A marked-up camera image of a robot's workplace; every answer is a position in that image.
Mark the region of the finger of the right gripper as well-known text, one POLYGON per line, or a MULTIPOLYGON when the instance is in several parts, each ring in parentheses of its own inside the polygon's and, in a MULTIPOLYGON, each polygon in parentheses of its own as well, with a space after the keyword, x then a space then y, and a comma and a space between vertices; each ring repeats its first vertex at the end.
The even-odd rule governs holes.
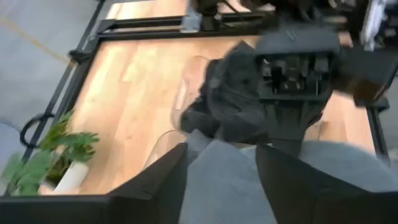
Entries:
POLYGON ((323 103, 321 102, 303 102, 300 109, 300 116, 297 120, 297 129, 295 130, 295 137, 297 149, 295 150, 295 155, 299 156, 301 153, 302 142, 306 130, 316 123, 322 116, 323 113, 323 103))
POLYGON ((283 111, 285 107, 271 104, 267 107, 269 117, 269 137, 272 146, 280 149, 287 154, 295 155, 295 133, 290 125, 287 113, 283 111))

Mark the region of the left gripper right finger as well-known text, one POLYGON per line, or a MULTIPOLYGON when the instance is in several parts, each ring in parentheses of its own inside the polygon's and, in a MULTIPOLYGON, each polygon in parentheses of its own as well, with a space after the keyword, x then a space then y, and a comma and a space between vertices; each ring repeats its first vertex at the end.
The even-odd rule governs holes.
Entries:
POLYGON ((256 165, 277 223, 397 223, 396 191, 367 191, 267 145, 256 165))

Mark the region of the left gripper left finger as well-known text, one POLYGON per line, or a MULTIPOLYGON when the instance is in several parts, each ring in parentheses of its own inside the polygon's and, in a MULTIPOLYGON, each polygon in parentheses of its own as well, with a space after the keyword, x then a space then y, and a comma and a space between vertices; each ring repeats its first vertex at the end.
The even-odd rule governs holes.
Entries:
POLYGON ((1 198, 1 223, 178 223, 188 146, 180 143, 140 174, 104 195, 1 198))

